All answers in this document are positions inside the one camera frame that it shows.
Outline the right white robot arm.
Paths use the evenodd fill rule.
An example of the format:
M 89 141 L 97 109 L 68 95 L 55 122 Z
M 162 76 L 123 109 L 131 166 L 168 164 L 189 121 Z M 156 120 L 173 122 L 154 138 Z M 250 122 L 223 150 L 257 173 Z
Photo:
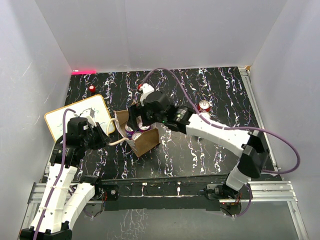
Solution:
M 269 157 L 264 136 L 257 130 L 228 130 L 217 125 L 187 106 L 175 106 L 161 91 L 145 94 L 140 102 L 128 107 L 127 125 L 133 130 L 154 123 L 164 124 L 174 132 L 203 138 L 220 145 L 239 157 L 223 184 L 208 189 L 206 195 L 214 198 L 235 199 L 241 188 L 252 179 L 258 179 Z

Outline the red cola can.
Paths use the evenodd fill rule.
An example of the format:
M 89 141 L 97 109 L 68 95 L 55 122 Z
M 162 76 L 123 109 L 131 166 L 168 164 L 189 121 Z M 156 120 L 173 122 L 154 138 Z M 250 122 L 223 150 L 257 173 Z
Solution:
M 211 111 L 211 105 L 207 100 L 201 100 L 197 105 L 197 110 L 199 112 L 210 112 Z
M 136 132 L 134 132 L 134 133 L 132 134 L 131 139 L 132 139 L 133 141 L 136 141 L 141 135 L 142 135 L 142 132 L 136 131 Z

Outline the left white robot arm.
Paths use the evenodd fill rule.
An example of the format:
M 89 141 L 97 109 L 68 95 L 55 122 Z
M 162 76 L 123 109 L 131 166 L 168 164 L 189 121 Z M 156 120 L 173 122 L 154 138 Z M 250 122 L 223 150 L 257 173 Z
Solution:
M 85 176 L 70 198 L 71 182 L 87 150 L 99 150 L 108 136 L 98 122 L 87 117 L 73 117 L 62 124 L 50 157 L 49 175 L 38 211 L 21 240 L 70 240 L 73 226 L 90 199 L 103 195 L 97 176 Z

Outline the canvas tote bag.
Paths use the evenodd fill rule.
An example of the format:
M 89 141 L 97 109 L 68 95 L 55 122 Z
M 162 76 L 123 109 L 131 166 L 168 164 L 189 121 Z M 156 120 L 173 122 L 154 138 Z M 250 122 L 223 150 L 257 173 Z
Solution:
M 111 123 L 114 122 L 116 130 L 122 138 L 115 142 L 109 143 L 109 146 L 115 146 L 126 142 L 131 147 L 135 155 L 137 157 L 141 157 L 160 144 L 159 130 L 156 127 L 151 127 L 151 129 L 146 131 L 140 131 L 138 128 L 138 130 L 134 130 L 131 137 L 129 137 L 128 133 L 126 132 L 126 124 L 129 120 L 128 110 L 114 110 L 113 113 L 114 118 L 109 120 L 107 124 L 107 130 L 109 129 Z

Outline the purple soda can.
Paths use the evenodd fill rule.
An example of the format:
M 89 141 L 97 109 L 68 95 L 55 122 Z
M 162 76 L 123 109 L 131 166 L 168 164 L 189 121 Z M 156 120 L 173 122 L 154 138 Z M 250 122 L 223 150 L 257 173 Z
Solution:
M 152 129 L 152 127 L 150 125 L 144 126 L 142 124 L 139 124 L 138 128 L 139 128 L 139 131 L 142 132 L 142 133 Z
M 131 127 L 129 127 L 127 124 L 125 125 L 124 130 L 125 130 L 126 135 L 128 136 L 128 138 L 131 138 L 132 135 L 136 132 Z
M 207 111 L 202 111 L 202 112 L 199 113 L 199 115 L 204 117 L 204 118 L 206 118 L 206 119 L 208 119 L 208 120 L 211 119 L 211 114 L 209 112 L 207 112 Z

